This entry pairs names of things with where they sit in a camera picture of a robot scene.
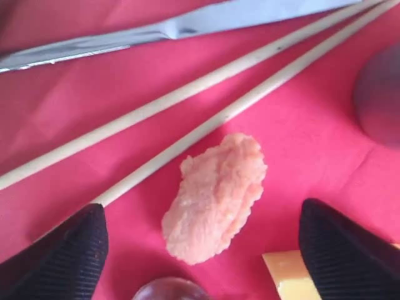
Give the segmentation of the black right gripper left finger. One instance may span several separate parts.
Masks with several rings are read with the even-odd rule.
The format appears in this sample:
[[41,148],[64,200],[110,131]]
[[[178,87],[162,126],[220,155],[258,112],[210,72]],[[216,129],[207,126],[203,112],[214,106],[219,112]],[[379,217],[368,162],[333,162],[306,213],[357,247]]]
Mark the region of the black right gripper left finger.
[[1,263],[1,299],[91,299],[108,250],[104,207],[88,204]]

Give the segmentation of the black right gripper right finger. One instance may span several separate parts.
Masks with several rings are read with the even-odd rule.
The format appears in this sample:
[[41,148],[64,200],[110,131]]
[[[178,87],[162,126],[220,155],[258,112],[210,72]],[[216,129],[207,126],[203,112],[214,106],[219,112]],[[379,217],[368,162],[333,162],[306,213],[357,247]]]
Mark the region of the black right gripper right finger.
[[306,199],[299,248],[322,299],[399,299],[399,248],[318,199]]

